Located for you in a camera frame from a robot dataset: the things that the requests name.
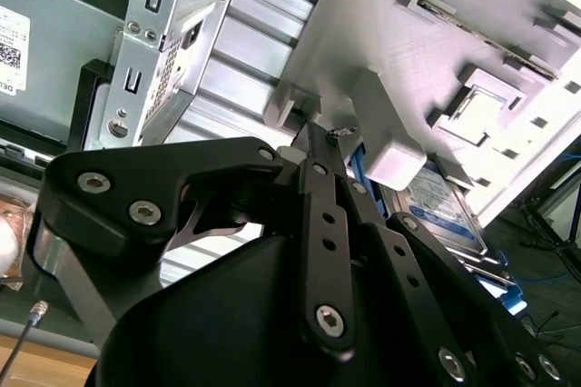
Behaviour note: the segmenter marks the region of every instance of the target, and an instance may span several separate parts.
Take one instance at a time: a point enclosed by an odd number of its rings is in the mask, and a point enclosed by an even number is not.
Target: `metal rod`
[[[577,190],[577,199],[575,202],[575,210],[573,211],[573,222],[571,223],[571,230],[569,231],[569,242],[574,243],[577,238],[577,230],[579,229],[579,217],[581,217],[581,185]]]

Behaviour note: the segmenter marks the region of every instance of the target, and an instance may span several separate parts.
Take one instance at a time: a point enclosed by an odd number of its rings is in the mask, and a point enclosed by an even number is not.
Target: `ventilation hole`
[[[536,117],[535,119],[530,121],[530,123],[534,126],[538,126],[539,128],[545,128],[548,124],[548,122],[542,117]]]
[[[323,213],[323,219],[328,223],[335,223],[335,218],[328,213]]]
[[[414,287],[419,287],[419,281],[415,276],[408,275],[408,283],[410,283]]]
[[[572,94],[576,94],[579,90],[581,90],[581,85],[577,84],[575,81],[569,81],[569,83],[565,86],[565,89]]]
[[[323,239],[323,246],[325,246],[329,251],[335,251],[337,249],[337,245],[329,239]]]
[[[519,105],[521,101],[522,98],[515,98],[512,104],[508,107],[508,110],[514,110],[515,108],[517,108],[517,105]]]
[[[480,184],[482,187],[489,187],[490,186],[490,181],[487,180],[486,178],[478,178],[477,180],[474,180],[476,183]]]
[[[501,154],[508,157],[511,160],[514,160],[518,157],[518,153],[514,152],[512,149],[505,149]]]

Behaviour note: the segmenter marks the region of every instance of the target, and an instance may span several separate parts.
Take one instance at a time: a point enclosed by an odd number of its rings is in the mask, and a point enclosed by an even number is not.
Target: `white label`
[[[418,208],[468,228],[468,223],[457,203],[456,196],[439,174],[424,167],[408,189],[409,200]]]
[[[0,92],[26,89],[30,19],[0,6]]]

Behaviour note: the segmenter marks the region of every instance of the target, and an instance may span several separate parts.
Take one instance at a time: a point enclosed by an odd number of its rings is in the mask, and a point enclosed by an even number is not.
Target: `barcode label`
[[[30,19],[0,6],[0,92],[26,90]]]
[[[0,43],[0,63],[20,69],[20,50]]]

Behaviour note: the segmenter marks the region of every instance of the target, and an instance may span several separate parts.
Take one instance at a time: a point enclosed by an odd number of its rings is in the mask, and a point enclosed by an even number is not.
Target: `hard drive label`
[[[475,239],[456,196],[437,172],[423,167],[408,187],[409,210],[452,233]]]
[[[26,89],[30,19],[0,6],[0,92]]]

